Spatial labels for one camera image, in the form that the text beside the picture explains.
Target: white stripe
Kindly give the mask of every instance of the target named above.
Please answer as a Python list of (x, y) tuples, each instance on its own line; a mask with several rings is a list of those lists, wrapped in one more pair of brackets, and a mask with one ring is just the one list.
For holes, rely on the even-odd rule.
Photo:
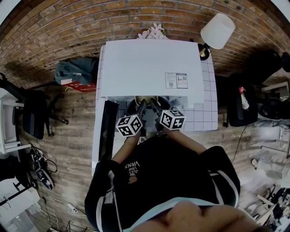
[(102, 205), (104, 202), (104, 197), (100, 197), (98, 200), (97, 204), (97, 210), (96, 210), (96, 222), (97, 222), (97, 227), (100, 232), (103, 232), (102, 228)]
[(224, 205), (221, 193), (218, 190), (218, 187), (217, 187), (217, 185), (216, 185), (216, 183), (214, 182), (213, 179), (212, 179), (212, 181), (213, 181), (214, 188), (216, 189), (216, 196), (217, 196), (218, 203), (221, 204), (221, 205)]
[(115, 199), (114, 202), (115, 202), (115, 207), (116, 207), (116, 211), (117, 211), (119, 230), (120, 230), (120, 232), (122, 232), (123, 230), (122, 230), (121, 222), (120, 222), (120, 218), (119, 218), (119, 211), (118, 211), (118, 206), (117, 206), (117, 201), (116, 201), (116, 193), (114, 192), (113, 195), (114, 195), (114, 199)]
[(106, 193), (106, 196), (105, 196), (105, 204), (113, 204), (113, 191), (114, 191), (113, 179), (114, 179), (115, 175), (112, 172), (112, 170), (109, 171), (108, 177), (111, 180), (111, 188)]
[(224, 177), (224, 179), (226, 179), (226, 181), (229, 183), (229, 185), (231, 186), (231, 188), (233, 189), (235, 196), (236, 196), (236, 203), (235, 203), (235, 207), (237, 207), (238, 201), (239, 201), (239, 193), (237, 192), (237, 188), (235, 186), (235, 184), (233, 183), (233, 181), (231, 180), (231, 178), (228, 177), (227, 174), (225, 174), (223, 171), (218, 170), (217, 171), (220, 175), (222, 175)]

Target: black panel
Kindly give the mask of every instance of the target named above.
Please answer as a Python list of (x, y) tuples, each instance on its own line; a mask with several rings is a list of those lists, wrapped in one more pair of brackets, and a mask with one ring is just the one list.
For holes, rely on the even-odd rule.
[(112, 158), (118, 106), (117, 103), (112, 101), (105, 102), (101, 123), (99, 161), (101, 159), (110, 160)]

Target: flowers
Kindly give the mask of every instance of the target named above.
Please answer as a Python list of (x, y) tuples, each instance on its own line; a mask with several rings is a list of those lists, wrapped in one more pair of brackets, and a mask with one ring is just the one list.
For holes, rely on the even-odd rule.
[(154, 23), (153, 26), (147, 31), (143, 31), (142, 34), (138, 34), (137, 39), (168, 39), (161, 24), (157, 25)]

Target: barcode label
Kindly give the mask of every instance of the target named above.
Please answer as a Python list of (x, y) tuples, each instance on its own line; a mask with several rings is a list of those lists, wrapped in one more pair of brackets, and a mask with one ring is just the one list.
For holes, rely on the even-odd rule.
[(165, 81), (167, 89), (177, 89), (177, 77), (174, 72), (165, 73)]
[(186, 73), (177, 73), (177, 88), (178, 89), (187, 89), (187, 74)]

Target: red box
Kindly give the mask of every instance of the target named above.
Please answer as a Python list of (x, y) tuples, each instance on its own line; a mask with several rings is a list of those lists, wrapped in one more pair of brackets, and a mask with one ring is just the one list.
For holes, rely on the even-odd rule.
[(80, 92), (95, 92), (97, 89), (97, 82), (96, 83), (91, 82), (90, 84), (83, 85), (80, 82), (76, 81), (71, 82), (69, 84), (65, 84), (65, 86), (71, 87)]

